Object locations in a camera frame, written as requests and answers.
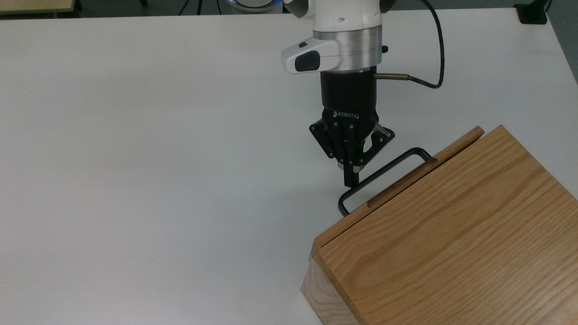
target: wooden box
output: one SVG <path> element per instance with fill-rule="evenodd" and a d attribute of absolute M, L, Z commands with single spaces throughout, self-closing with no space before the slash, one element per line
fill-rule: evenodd
<path fill-rule="evenodd" d="M 315 238 L 324 325 L 578 324 L 578 201 L 477 127 Z"/>

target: white tabletop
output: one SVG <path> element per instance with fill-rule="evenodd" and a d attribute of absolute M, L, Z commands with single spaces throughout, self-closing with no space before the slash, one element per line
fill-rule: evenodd
<path fill-rule="evenodd" d="M 435 82 L 426 11 L 384 16 L 380 72 Z M 397 136 L 362 178 L 475 125 L 508 130 L 578 196 L 578 87 L 554 31 L 441 10 L 439 90 L 379 81 Z M 290 15 L 0 21 L 1 324 L 320 324 L 299 292 L 343 176 L 307 128 L 318 74 Z M 348 204 L 418 164 L 415 158 Z"/>

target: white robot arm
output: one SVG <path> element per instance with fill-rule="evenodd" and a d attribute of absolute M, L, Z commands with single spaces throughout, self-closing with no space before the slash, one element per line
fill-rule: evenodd
<path fill-rule="evenodd" d="M 284 0 L 297 17 L 313 17 L 313 37 L 281 53 L 289 73 L 321 72 L 322 118 L 309 129 L 344 183 L 354 187 L 359 171 L 395 136 L 375 111 L 376 65 L 381 62 L 381 14 L 395 0 Z M 364 151 L 371 135 L 371 148 Z"/>
<path fill-rule="evenodd" d="M 354 71 L 381 62 L 381 13 L 394 1 L 285 0 L 297 17 L 313 17 L 313 37 L 285 49 L 289 73 Z"/>

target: wire handle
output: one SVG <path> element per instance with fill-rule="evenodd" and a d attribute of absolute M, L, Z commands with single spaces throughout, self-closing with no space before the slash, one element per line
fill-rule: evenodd
<path fill-rule="evenodd" d="M 427 151 L 425 151 L 425 149 L 422 149 L 420 147 L 414 147 L 414 148 L 411 148 L 408 151 L 402 153 L 399 157 L 397 157 L 396 159 L 393 159 L 387 165 L 381 167 L 375 173 L 369 175 L 366 179 L 362 180 L 359 184 L 357 184 L 357 186 L 351 188 L 347 192 L 343 193 L 343 195 L 341 195 L 341 197 L 339 198 L 339 201 L 337 202 L 337 208 L 339 209 L 339 212 L 341 213 L 341 215 L 345 217 L 349 214 L 349 211 L 345 208 L 345 204 L 344 204 L 345 200 L 350 198 L 353 194 L 357 193 L 360 189 L 363 189 L 369 183 L 371 183 L 374 180 L 376 180 L 377 178 L 379 178 L 379 176 L 382 176 L 383 174 L 385 174 L 391 168 L 397 166 L 399 163 L 401 163 L 402 161 L 406 160 L 407 158 L 409 158 L 413 155 L 420 156 L 424 161 L 427 161 L 428 159 L 430 159 L 432 157 Z"/>

